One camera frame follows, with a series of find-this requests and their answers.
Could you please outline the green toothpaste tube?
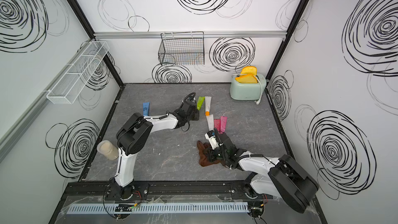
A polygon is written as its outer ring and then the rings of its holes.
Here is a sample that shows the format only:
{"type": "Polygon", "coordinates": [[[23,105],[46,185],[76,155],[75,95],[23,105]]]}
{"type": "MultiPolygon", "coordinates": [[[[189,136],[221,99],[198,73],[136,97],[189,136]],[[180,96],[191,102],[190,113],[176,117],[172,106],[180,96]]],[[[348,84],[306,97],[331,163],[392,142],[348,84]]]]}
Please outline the green toothpaste tube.
{"type": "Polygon", "coordinates": [[[197,110],[198,111],[201,110],[204,101],[205,101],[205,97],[204,96],[199,96],[198,101],[197,101],[197,110]]]}

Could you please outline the white pink-cap toothpaste tube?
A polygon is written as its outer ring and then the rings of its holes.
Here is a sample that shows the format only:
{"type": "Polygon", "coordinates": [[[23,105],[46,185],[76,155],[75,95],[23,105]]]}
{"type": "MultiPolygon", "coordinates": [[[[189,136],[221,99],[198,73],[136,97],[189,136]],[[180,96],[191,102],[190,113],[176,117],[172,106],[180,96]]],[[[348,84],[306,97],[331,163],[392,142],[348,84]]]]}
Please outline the white pink-cap toothpaste tube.
{"type": "Polygon", "coordinates": [[[209,131],[213,131],[214,128],[215,128],[214,116],[213,115],[208,115],[208,116],[206,116],[206,120],[207,120],[208,130],[209,131]]]}

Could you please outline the brown cloth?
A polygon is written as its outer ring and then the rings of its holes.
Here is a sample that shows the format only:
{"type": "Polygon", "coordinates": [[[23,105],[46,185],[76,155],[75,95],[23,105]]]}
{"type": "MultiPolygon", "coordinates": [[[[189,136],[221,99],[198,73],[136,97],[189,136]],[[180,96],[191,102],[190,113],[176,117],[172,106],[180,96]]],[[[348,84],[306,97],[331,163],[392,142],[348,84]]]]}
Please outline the brown cloth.
{"type": "Polygon", "coordinates": [[[197,141],[197,148],[199,154],[199,165],[201,167],[208,167],[214,164],[223,164],[220,159],[216,159],[211,161],[209,159],[209,152],[212,150],[210,143],[203,143],[201,141],[197,141]]]}

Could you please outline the crimson pink toothpaste tube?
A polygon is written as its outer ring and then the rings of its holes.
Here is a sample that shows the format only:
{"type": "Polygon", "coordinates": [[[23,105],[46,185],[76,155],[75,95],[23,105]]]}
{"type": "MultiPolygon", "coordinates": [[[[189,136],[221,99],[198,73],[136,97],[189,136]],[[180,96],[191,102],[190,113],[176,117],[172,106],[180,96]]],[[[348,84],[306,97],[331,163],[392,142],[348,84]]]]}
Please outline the crimson pink toothpaste tube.
{"type": "Polygon", "coordinates": [[[218,132],[220,132],[220,127],[221,127],[221,120],[214,119],[214,128],[217,129],[218,132]]]}

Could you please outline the magenta toothpaste tube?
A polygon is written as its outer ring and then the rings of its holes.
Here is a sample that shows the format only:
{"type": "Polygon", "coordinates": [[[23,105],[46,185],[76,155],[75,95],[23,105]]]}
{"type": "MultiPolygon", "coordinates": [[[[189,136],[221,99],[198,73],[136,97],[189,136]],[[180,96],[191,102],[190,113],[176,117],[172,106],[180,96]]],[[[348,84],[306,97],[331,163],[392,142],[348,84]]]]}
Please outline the magenta toothpaste tube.
{"type": "Polygon", "coordinates": [[[220,117],[220,132],[225,133],[227,127],[228,118],[225,116],[220,117]]]}

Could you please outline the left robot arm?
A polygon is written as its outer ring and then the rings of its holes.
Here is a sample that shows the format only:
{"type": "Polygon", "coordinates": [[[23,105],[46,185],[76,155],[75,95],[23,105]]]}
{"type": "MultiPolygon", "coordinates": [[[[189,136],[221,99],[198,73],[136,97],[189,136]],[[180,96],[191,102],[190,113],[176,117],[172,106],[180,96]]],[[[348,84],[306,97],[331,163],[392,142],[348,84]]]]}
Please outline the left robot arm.
{"type": "Polygon", "coordinates": [[[195,92],[187,95],[178,109],[164,115],[144,116],[134,113],[120,128],[116,135],[119,157],[115,181],[121,188],[133,182],[137,154],[151,133],[179,129],[194,119],[197,112],[195,96],[195,92]]]}

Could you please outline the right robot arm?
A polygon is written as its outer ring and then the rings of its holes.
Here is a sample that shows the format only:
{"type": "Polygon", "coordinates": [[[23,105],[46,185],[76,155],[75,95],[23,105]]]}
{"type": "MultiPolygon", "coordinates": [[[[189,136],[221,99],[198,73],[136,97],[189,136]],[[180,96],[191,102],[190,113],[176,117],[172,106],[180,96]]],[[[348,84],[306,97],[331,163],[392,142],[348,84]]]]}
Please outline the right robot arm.
{"type": "Polygon", "coordinates": [[[249,198],[258,195],[282,198],[291,209],[302,214],[319,190],[316,180],[290,155],[271,158],[237,148],[226,133],[220,134],[216,129],[208,131],[205,138],[210,144],[205,150],[208,161],[220,161],[230,170],[251,173],[244,187],[249,198]]]}

